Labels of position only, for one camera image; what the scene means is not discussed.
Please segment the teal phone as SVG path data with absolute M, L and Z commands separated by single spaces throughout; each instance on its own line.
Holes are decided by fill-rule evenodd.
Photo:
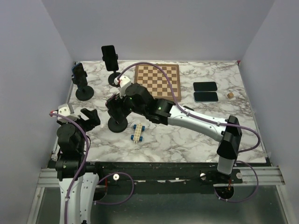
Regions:
M 216 92 L 194 92 L 195 102 L 218 102 L 218 95 Z

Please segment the black phone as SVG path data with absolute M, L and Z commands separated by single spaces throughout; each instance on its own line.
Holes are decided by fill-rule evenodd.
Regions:
M 119 69 L 118 66 L 118 55 L 115 52 L 114 45 L 102 46 L 102 60 L 105 62 L 107 71 L 117 71 Z
M 195 92 L 217 91 L 216 82 L 194 82 L 193 88 Z

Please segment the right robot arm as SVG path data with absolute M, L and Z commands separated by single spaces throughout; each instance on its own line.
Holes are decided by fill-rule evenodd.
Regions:
M 137 83 L 129 84 L 110 97 L 106 101 L 106 107 L 108 114 L 117 124 L 124 122 L 133 112 L 152 123 L 187 128 L 214 139 L 219 142 L 215 178 L 221 183 L 231 179 L 242 138 L 237 117 L 222 119 L 204 116 L 173 101 L 153 98 L 145 87 Z

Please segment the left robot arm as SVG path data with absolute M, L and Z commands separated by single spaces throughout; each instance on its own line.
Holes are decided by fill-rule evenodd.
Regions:
M 61 224 L 91 223 L 91 208 L 96 185 L 103 181 L 103 172 L 86 161 L 90 143 L 86 133 L 100 125 L 97 110 L 81 109 L 88 118 L 76 114 L 71 104 L 58 107 L 57 144 L 60 152 L 55 170 L 60 188 Z

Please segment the black stand for pink phone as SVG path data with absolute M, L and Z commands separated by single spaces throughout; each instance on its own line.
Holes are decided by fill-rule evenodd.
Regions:
M 108 120 L 108 128 L 111 132 L 113 133 L 121 133 L 123 132 L 127 126 L 128 126 L 128 121 L 127 119 L 124 119 L 122 122 L 118 123 L 116 120 L 114 120 L 113 118 L 110 118 Z

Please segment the black stand with blue phone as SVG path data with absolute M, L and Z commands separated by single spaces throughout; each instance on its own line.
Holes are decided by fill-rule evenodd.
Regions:
M 94 90 L 88 84 L 87 86 L 77 86 L 77 90 L 75 92 L 76 98 L 80 101 L 90 100 L 94 95 Z

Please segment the black round phone stand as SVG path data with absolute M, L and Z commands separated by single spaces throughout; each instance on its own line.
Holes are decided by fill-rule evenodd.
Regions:
M 109 75 L 108 77 L 108 83 L 113 86 L 113 87 L 117 87 L 115 84 L 114 84 L 114 79 L 116 77 L 118 77 L 120 75 L 120 72 L 117 71 L 111 71 L 112 73 Z

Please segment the blue phone on stand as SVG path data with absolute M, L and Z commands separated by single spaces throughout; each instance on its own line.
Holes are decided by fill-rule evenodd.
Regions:
M 84 70 L 83 64 L 78 63 L 72 68 L 72 81 L 78 86 L 87 86 L 87 73 Z

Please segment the black phone on stand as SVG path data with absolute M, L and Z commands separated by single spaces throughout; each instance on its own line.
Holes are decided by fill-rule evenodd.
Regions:
M 105 62 L 107 71 L 117 71 L 119 69 L 118 66 L 118 55 L 115 52 L 114 45 L 102 46 L 102 60 Z

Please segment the wooden chessboard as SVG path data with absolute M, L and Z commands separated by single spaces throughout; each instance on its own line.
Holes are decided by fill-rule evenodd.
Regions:
M 154 98 L 181 101 L 180 71 L 177 64 L 158 64 L 163 71 L 152 65 L 135 67 L 135 82 L 147 88 Z

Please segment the blue white toy block car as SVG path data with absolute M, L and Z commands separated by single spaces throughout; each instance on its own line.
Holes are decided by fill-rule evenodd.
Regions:
M 141 123 L 134 124 L 133 130 L 134 130 L 134 134 L 131 135 L 131 137 L 130 137 L 131 140 L 134 143 L 142 142 L 142 140 L 143 140 L 142 133 L 145 130 L 145 126 L 143 126 Z

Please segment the black mounting rail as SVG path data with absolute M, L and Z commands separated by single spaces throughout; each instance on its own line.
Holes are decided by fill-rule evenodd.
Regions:
M 130 193 L 212 194 L 215 185 L 226 188 L 236 180 L 238 169 L 230 175 L 217 170 L 215 163 L 88 162 L 98 168 L 95 192 L 114 195 Z

